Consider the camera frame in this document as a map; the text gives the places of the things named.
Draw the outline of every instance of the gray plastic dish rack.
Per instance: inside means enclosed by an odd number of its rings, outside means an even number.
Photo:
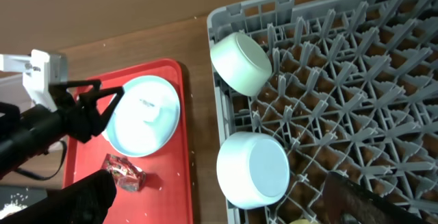
[[[261,132],[289,156],[287,192],[257,223],[326,223],[328,171],[438,222],[437,0],[249,0],[214,10],[207,26],[210,47],[245,33],[272,63],[255,97],[214,70],[220,143]],[[251,223],[229,202],[227,213]]]

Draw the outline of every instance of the wooden table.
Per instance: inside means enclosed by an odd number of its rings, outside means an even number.
[[[207,17],[202,16],[134,32],[98,42],[59,50],[68,58],[69,79],[85,79],[149,62],[172,58],[180,62],[185,75],[185,104],[188,124],[195,223],[226,223],[225,198],[216,177],[219,151],[216,105],[209,59]],[[44,175],[54,172],[60,153],[30,160],[25,167]],[[62,173],[48,182],[35,182],[10,173],[1,184],[61,188]]]

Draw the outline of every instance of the bowl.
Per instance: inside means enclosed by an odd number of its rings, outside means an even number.
[[[210,49],[211,63],[234,90],[255,96],[272,74],[265,51],[250,37],[235,32]]]
[[[177,91],[161,77],[147,75],[123,85],[125,94],[103,136],[129,157],[150,155],[174,134],[180,115]]]
[[[219,186],[236,207],[273,204],[289,184],[289,162],[279,142],[266,134],[236,132],[222,144],[216,164]]]

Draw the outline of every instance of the red wrapper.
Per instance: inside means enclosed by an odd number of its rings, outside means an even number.
[[[116,185],[129,192],[139,191],[146,179],[145,172],[132,165],[128,159],[119,158],[115,155],[106,155],[102,169],[112,174]]]

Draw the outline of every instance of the plate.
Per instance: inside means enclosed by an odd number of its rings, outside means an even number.
[[[180,115],[177,91],[167,80],[147,75],[123,85],[103,136],[117,152],[129,157],[150,155],[174,134]]]

